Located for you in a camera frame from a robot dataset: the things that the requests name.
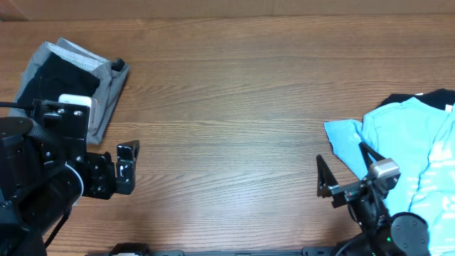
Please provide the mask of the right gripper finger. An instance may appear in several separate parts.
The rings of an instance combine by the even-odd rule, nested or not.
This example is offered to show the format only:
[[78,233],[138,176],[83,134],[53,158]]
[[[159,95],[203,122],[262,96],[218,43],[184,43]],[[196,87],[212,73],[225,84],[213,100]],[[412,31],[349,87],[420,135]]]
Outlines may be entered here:
[[332,191],[338,188],[339,184],[320,154],[316,157],[316,165],[318,172],[317,196],[322,198],[331,197],[333,195]]
[[371,168],[371,166],[378,161],[385,160],[385,157],[377,153],[365,142],[359,143],[358,146],[360,148],[360,152],[362,154],[363,160],[368,171],[367,176],[369,178],[379,178],[380,173],[378,171],[375,171],[374,168]]

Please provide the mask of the black t-shirt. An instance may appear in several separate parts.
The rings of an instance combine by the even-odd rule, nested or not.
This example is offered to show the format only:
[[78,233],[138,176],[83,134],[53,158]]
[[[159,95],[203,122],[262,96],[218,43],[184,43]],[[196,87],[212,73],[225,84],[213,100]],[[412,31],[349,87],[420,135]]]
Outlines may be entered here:
[[32,105],[34,100],[58,101],[62,94],[91,97],[100,79],[51,53],[26,83],[17,103]]

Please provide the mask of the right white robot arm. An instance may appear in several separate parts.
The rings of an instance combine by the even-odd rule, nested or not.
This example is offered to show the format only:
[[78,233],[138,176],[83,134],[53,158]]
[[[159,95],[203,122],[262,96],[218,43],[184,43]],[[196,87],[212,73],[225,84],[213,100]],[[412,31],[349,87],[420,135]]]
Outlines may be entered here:
[[341,186],[322,155],[316,157],[317,196],[332,198],[332,206],[347,206],[351,218],[361,229],[358,235],[337,243],[331,255],[428,255],[427,222],[420,216],[401,212],[390,215],[383,203],[401,176],[400,168],[365,142],[359,143],[367,175]]

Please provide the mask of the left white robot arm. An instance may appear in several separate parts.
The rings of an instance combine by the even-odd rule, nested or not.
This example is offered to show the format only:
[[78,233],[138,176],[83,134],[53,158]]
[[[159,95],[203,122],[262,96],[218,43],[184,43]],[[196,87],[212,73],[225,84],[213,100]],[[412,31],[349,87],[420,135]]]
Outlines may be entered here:
[[1,118],[1,254],[46,255],[82,197],[109,200],[136,185],[137,140],[72,161],[59,139],[23,117]]

